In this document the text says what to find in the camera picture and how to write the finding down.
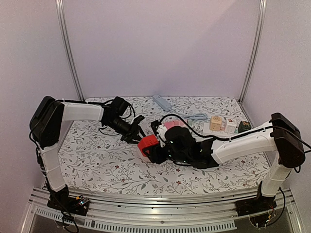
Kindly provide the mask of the pink plug adapter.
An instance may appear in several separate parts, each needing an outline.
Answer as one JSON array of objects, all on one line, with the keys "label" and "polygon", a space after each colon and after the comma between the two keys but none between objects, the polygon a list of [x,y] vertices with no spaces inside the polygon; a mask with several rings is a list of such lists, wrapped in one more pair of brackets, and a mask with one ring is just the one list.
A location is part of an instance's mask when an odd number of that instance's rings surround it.
[{"label": "pink plug adapter", "polygon": [[175,127],[175,126],[186,127],[186,124],[183,121],[181,121],[181,120],[173,120],[173,121],[165,122],[164,126],[168,130],[168,129],[170,129],[172,127]]}]

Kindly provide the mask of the red cube socket adapter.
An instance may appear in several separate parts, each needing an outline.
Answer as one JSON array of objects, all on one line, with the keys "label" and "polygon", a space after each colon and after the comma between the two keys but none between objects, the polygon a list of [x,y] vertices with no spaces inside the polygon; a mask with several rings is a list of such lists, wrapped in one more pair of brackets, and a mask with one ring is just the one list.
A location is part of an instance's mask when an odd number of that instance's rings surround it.
[{"label": "red cube socket adapter", "polygon": [[139,143],[138,143],[138,150],[140,152],[140,154],[142,155],[142,157],[147,157],[144,153],[143,153],[143,149],[153,146],[153,145],[157,145],[159,144],[159,140],[156,138],[156,136],[154,134],[148,135],[143,137]]}]

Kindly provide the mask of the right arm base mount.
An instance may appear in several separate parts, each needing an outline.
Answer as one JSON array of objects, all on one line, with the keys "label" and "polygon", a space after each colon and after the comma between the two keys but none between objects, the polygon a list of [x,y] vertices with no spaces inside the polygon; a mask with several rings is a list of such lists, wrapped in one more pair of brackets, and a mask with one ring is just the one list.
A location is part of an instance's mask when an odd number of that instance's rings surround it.
[{"label": "right arm base mount", "polygon": [[238,200],[235,203],[235,210],[238,216],[249,216],[250,222],[254,227],[266,227],[272,218],[268,211],[276,208],[275,197],[255,197],[250,199]]}]

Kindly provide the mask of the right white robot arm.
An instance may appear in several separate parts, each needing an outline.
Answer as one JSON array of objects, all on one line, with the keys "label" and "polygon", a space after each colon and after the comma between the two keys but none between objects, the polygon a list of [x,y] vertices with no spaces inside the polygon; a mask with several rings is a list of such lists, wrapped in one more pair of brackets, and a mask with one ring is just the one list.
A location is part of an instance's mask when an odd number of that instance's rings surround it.
[{"label": "right white robot arm", "polygon": [[262,125],[230,137],[202,135],[202,141],[188,123],[155,120],[151,124],[153,135],[138,144],[141,154],[151,163],[166,160],[198,169],[217,167],[227,161],[260,152],[276,152],[268,174],[259,183],[254,198],[235,202],[238,216],[246,216],[276,208],[276,193],[290,172],[306,160],[299,129],[281,113],[274,113]]}]

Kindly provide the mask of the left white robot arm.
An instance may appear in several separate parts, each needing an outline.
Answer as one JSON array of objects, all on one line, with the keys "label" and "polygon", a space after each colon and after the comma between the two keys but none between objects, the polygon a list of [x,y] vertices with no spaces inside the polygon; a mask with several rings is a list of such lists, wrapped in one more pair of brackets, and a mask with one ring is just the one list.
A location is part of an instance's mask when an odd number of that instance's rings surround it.
[{"label": "left white robot arm", "polygon": [[29,138],[36,145],[37,162],[50,193],[48,207],[78,213],[87,211],[89,199],[84,196],[72,198],[61,173],[58,160],[58,142],[63,122],[98,121],[113,129],[128,144],[137,144],[145,136],[140,122],[142,115],[134,116],[128,123],[122,115],[132,105],[121,97],[106,102],[56,100],[45,96],[30,121]]}]

